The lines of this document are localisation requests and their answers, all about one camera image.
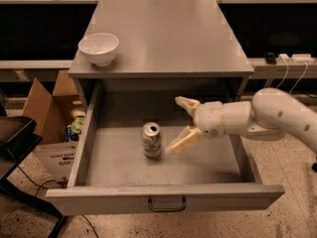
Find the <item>floor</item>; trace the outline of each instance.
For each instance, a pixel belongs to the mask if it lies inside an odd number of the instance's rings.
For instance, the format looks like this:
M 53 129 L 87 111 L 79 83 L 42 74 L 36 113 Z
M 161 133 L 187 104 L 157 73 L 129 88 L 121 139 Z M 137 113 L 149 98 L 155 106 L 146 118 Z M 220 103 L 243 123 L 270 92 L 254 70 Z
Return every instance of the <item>floor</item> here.
M 99 237 L 317 237 L 317 173 L 315 154 L 287 135 L 275 142 L 246 140 L 264 184 L 282 184 L 286 193 L 261 211 L 87 215 Z M 20 167 L 38 184 L 51 175 L 30 154 Z M 16 170 L 9 180 L 36 194 L 38 188 Z M 60 187 L 51 182 L 47 187 Z M 38 196 L 45 198 L 41 189 Z M 0 238 L 48 237 L 56 219 L 0 196 Z M 58 237 L 96 237 L 82 216 L 71 216 Z

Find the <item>bowl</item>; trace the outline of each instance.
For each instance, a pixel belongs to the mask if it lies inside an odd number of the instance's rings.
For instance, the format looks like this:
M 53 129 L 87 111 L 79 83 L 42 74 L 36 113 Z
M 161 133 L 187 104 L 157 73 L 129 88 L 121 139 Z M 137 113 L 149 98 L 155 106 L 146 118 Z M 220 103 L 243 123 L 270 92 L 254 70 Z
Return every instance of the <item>bowl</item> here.
M 86 59 L 97 66 L 110 64 L 117 55 L 118 46 L 119 39 L 107 33 L 85 36 L 78 44 Z

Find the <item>drawer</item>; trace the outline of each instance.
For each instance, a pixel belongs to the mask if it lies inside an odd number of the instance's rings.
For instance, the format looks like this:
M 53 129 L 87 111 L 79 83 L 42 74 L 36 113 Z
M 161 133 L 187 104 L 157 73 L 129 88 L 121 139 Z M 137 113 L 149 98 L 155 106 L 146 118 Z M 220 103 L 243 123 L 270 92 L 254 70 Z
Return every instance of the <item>drawer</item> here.
M 96 80 L 67 188 L 47 193 L 62 214 L 265 209 L 284 194 L 281 185 L 262 183 L 239 136 L 204 139 L 181 154 L 162 151 L 157 160 L 147 158 L 143 125 L 157 122 L 165 147 L 192 125 L 174 97 L 207 92 L 203 101 L 211 100 L 214 81 L 157 79 L 144 90 L 128 81 Z

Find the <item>drawer handle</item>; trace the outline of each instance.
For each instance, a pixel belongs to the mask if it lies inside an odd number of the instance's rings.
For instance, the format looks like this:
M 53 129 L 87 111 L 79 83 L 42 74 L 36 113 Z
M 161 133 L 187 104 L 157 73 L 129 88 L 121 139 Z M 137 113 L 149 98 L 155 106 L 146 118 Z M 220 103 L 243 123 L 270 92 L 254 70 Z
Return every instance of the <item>drawer handle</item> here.
M 152 199 L 149 199 L 149 209 L 153 212 L 176 212 L 176 211 L 182 211 L 186 208 L 186 198 L 182 198 L 182 205 L 178 208 L 154 208 L 152 204 Z

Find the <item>open cardboard box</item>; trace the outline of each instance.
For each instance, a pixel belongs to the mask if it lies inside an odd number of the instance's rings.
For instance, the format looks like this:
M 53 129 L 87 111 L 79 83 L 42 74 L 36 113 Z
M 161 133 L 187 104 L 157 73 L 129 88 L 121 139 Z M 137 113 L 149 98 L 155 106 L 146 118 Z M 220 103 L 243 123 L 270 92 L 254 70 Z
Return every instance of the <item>open cardboard box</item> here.
M 23 115 L 36 120 L 35 134 L 43 137 L 35 148 L 36 157 L 58 181 L 68 179 L 77 142 L 65 142 L 64 130 L 72 121 L 70 111 L 79 97 L 68 70 L 58 73 L 53 95 L 35 79 Z

